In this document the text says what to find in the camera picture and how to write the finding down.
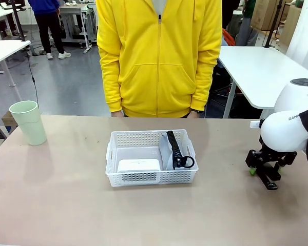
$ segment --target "blue sweater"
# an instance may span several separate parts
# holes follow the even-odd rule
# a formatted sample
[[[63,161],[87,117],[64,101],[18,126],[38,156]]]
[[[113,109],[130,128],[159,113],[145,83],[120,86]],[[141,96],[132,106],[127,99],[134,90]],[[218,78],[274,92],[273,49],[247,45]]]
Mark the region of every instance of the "blue sweater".
[[[34,14],[51,14],[60,7],[58,0],[28,0]]]

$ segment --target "white plastic basket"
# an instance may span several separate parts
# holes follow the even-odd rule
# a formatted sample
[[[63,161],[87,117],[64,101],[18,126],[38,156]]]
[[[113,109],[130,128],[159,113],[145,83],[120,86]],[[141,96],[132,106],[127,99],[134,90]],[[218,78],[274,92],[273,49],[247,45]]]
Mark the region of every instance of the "white plastic basket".
[[[157,159],[162,170],[162,157],[159,140],[163,133],[160,131],[129,131],[112,132],[106,153],[106,175],[113,187],[165,185],[170,183],[191,183],[198,171],[193,145],[186,130],[173,130],[180,151],[192,156],[195,164],[191,169],[176,171],[124,172],[118,173],[118,164],[122,159]]]

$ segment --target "black watch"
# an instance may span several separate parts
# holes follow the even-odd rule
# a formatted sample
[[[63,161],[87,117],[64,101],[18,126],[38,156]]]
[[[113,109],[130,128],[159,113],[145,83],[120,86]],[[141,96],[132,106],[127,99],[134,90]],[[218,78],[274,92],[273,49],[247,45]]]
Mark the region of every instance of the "black watch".
[[[190,109],[191,111],[197,112],[198,114],[202,114],[204,111],[196,110],[196,109]]]

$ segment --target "hand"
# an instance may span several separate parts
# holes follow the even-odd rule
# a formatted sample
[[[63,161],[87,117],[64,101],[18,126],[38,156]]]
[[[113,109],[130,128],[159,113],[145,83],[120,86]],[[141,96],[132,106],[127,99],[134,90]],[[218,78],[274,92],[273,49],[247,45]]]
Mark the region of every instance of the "hand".
[[[122,113],[122,111],[116,111],[116,112],[112,112],[111,116],[112,117],[124,117],[124,114]]]
[[[198,118],[200,118],[200,114],[198,114],[195,111],[191,111],[187,116],[187,119],[198,119]]]

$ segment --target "zipper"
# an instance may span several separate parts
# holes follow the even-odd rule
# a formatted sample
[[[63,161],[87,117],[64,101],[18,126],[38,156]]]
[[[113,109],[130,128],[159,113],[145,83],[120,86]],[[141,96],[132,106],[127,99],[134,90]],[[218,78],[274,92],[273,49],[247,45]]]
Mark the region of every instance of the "zipper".
[[[156,78],[156,117],[159,117],[159,73],[160,73],[160,42],[161,42],[162,15],[159,14],[158,56],[157,56],[157,78]]]

